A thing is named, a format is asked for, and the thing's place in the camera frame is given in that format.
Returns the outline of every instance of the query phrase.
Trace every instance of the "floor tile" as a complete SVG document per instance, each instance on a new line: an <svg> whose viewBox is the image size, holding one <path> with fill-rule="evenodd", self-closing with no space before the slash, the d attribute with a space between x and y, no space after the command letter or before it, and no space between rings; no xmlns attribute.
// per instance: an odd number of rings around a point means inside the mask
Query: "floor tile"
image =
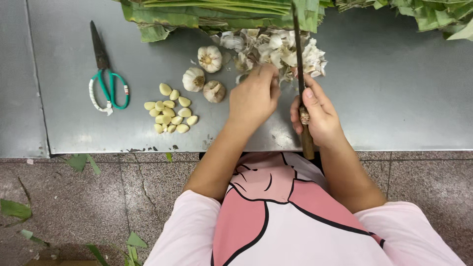
<svg viewBox="0 0 473 266"><path fill-rule="evenodd" d="M195 162L123 163L122 176L130 221L148 248L139 250L139 258L148 256L171 215L174 201L194 170Z"/></svg>
<svg viewBox="0 0 473 266"><path fill-rule="evenodd" d="M389 181L389 161L362 161L368 176L374 180L384 195L387 195Z"/></svg>
<svg viewBox="0 0 473 266"><path fill-rule="evenodd" d="M390 151L357 151L356 154L360 160L389 160Z"/></svg>
<svg viewBox="0 0 473 266"><path fill-rule="evenodd" d="M473 151L393 151L393 160L473 159Z"/></svg>
<svg viewBox="0 0 473 266"><path fill-rule="evenodd" d="M393 161L389 200L417 204L452 250L473 265L473 160Z"/></svg>
<svg viewBox="0 0 473 266"><path fill-rule="evenodd" d="M173 162L199 161L198 152L171 152ZM165 152L124 153L122 162L167 162Z"/></svg>
<svg viewBox="0 0 473 266"><path fill-rule="evenodd" d="M90 165L77 173L62 163L0 164L1 197L25 202L17 179L20 177L32 199L33 216L9 229L32 231L53 248L60 249L62 259L94 259L84 246L92 242L103 255L108 255L111 265L123 263L121 255L104 243L107 240L124 248L129 235L120 167L118 163L98 165L102 170L100 175L95 175ZM10 242L20 246L25 242L19 234L1 238L7 242L1 245L7 247L0 250L2 258L13 252L8 248ZM49 252L43 250L40 255L48 258ZM31 253L25 258L34 257L34 252Z"/></svg>

